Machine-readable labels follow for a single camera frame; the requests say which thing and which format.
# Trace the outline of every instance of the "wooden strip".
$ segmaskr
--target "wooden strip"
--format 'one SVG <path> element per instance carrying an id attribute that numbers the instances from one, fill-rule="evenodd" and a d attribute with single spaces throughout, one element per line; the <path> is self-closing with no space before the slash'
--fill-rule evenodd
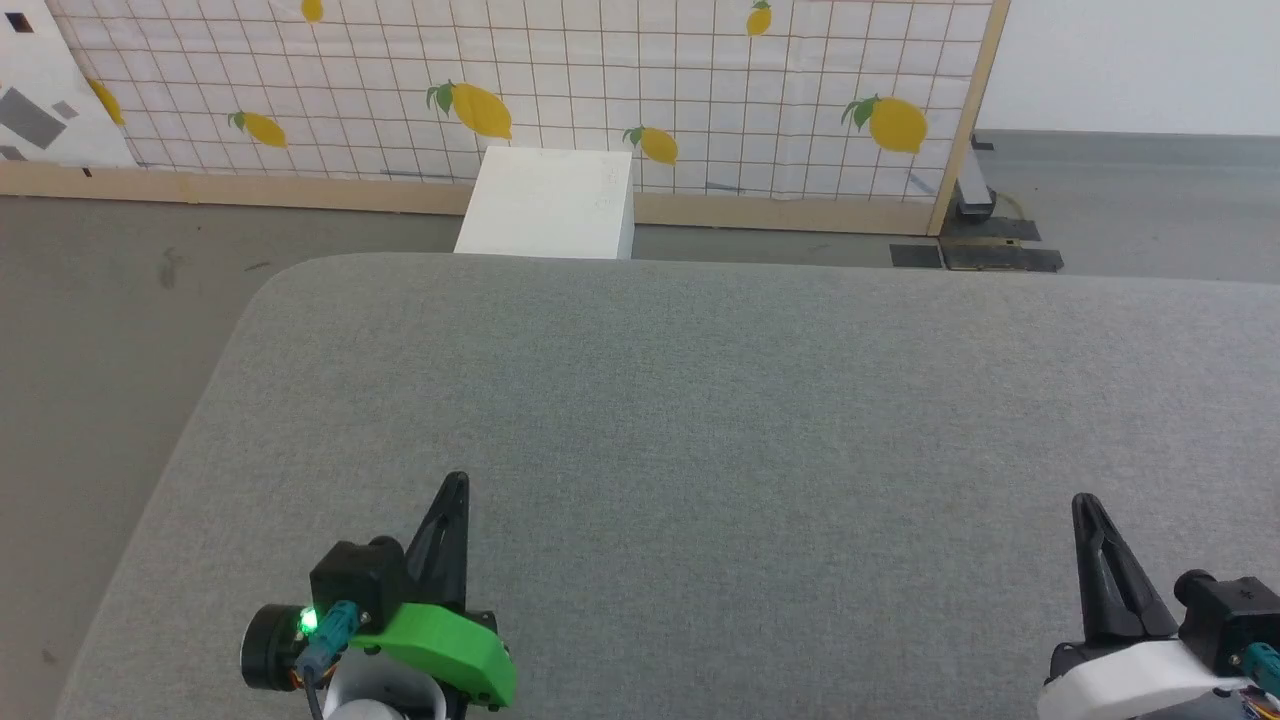
<path id="1" fill-rule="evenodd" d="M 960 110 L 960 126 L 956 128 L 955 142 L 951 143 L 951 156 L 947 159 L 947 169 L 942 173 L 938 201 L 933 205 L 933 215 L 929 218 L 925 234 L 936 236 L 942 232 L 942 222 L 946 220 L 947 209 L 951 206 L 951 195 L 955 193 L 960 165 L 969 149 L 969 136 L 973 135 L 973 128 L 978 123 L 978 109 L 982 108 L 982 96 L 987 92 L 991 67 L 996 63 L 1000 35 L 1005 31 L 1005 18 L 1009 17 L 1009 3 L 1010 0 L 996 0 L 991 6 L 987 32 L 982 36 L 982 47 L 978 50 L 978 64 L 969 81 L 969 95 L 965 96 L 964 109 Z"/>
<path id="2" fill-rule="evenodd" d="M 470 186 L 329 178 L 214 176 L 5 163 L 0 195 L 211 205 L 257 205 L 463 215 Z M 929 205 L 895 200 L 635 196 L 636 222 L 658 225 L 924 234 Z"/>

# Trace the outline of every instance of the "gray fabric tabletop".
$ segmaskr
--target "gray fabric tabletop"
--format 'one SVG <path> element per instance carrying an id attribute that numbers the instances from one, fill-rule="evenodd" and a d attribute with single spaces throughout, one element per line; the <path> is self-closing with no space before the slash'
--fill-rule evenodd
<path id="1" fill-rule="evenodd" d="M 63 720 L 301 719 L 244 625 L 472 478 L 516 719 L 1028 719 L 1079 639 L 1070 498 L 1175 615 L 1280 587 L 1280 288 L 358 255 L 252 301 Z"/>

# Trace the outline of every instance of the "lemon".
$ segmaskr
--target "lemon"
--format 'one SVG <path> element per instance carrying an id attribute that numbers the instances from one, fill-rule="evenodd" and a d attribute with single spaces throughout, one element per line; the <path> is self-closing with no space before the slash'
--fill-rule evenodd
<path id="1" fill-rule="evenodd" d="M 302 0 L 302 17 L 306 18 L 308 23 L 317 23 L 324 18 L 324 1 L 323 0 Z"/>
<path id="2" fill-rule="evenodd" d="M 115 101 L 111 91 L 96 79 L 88 79 L 88 86 L 93 88 L 93 95 L 97 95 L 97 99 L 102 101 L 102 106 L 106 108 L 106 114 L 111 118 L 111 122 L 123 126 L 124 115 L 120 114 L 120 104 Z"/>
<path id="3" fill-rule="evenodd" d="M 773 22 L 773 8 L 765 0 L 751 5 L 755 10 L 746 17 L 746 35 L 764 35 Z"/>
<path id="4" fill-rule="evenodd" d="M 654 163 L 675 165 L 676 158 L 680 155 L 680 146 L 676 145 L 676 140 L 657 128 L 646 128 L 644 126 L 631 128 L 622 133 L 622 138 L 631 145 L 639 145 L 644 150 L 645 156 Z"/>
<path id="5" fill-rule="evenodd" d="M 858 129 L 863 129 L 867 120 L 870 120 L 872 140 L 892 152 L 919 152 L 924 136 L 929 133 L 924 113 L 901 97 L 874 95 L 854 100 L 845 108 L 840 120 L 845 122 L 850 114 Z"/>
<path id="6" fill-rule="evenodd" d="M 476 135 L 511 140 L 511 110 L 488 90 L 465 82 L 454 85 L 449 81 L 426 91 L 428 108 L 431 106 L 433 97 L 445 114 L 449 113 L 449 108 L 457 110 L 462 124 Z"/>
<path id="7" fill-rule="evenodd" d="M 270 145 L 271 147 L 289 146 L 289 143 L 284 140 L 284 131 L 280 129 L 280 126 L 275 124 L 275 120 L 268 118 L 266 115 L 241 110 L 239 113 L 227 115 L 227 124 L 233 123 L 241 131 L 248 131 L 248 133 L 253 136 L 253 140 L 261 142 L 262 145 Z"/>

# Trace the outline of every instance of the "green plastic bracket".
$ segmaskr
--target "green plastic bracket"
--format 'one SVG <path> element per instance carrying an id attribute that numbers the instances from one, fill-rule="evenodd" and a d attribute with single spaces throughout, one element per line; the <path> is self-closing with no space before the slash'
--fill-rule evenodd
<path id="1" fill-rule="evenodd" d="M 349 644 L 378 646 L 410 667 L 467 693 L 476 705 L 509 707 L 516 696 L 516 666 L 502 639 L 439 605 L 406 602 L 381 634 L 356 635 Z"/>

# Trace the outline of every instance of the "gray floor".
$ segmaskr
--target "gray floor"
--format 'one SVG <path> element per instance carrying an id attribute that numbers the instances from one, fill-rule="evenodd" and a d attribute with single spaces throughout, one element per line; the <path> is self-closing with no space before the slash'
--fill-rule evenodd
<path id="1" fill-rule="evenodd" d="M 1080 164 L 998 150 L 983 158 L 988 182 L 1037 220 L 1066 273 L 1280 282 L 1274 169 Z M 310 258 L 448 251 L 458 225 L 421 215 L 0 197 L 6 717 L 49 716 L 253 292 Z M 635 256 L 887 266 L 888 242 L 643 227 Z"/>

